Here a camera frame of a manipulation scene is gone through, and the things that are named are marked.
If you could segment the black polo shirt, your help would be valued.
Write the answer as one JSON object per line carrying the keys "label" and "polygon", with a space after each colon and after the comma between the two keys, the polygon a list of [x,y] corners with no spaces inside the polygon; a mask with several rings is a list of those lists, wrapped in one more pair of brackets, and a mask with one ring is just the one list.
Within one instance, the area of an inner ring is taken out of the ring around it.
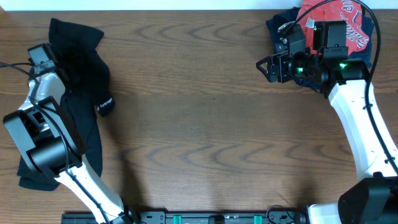
{"label": "black polo shirt", "polygon": [[50,21],[49,44],[69,78],[60,107],[82,137],[86,158],[98,175],[103,171],[103,157],[97,116],[109,115],[115,106],[109,67],[96,51],[103,36],[94,27]]}

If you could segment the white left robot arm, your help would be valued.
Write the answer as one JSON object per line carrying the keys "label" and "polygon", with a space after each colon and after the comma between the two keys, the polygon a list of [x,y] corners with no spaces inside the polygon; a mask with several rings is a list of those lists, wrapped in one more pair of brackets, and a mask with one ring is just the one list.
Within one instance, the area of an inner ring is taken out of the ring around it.
{"label": "white left robot arm", "polygon": [[65,85],[55,72],[31,78],[25,102],[3,124],[27,167],[68,187],[97,223],[134,223],[122,198],[90,166],[83,140],[60,107]]}

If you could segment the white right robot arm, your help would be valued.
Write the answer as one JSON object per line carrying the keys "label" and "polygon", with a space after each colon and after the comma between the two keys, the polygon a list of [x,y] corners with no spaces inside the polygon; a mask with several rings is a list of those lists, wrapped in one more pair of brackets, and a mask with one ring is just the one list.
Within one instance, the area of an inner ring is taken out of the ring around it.
{"label": "white right robot arm", "polygon": [[307,223],[397,223],[397,147],[367,81],[363,61],[288,52],[256,63],[269,82],[294,80],[319,89],[336,111],[354,157],[357,184],[337,202],[308,206]]}

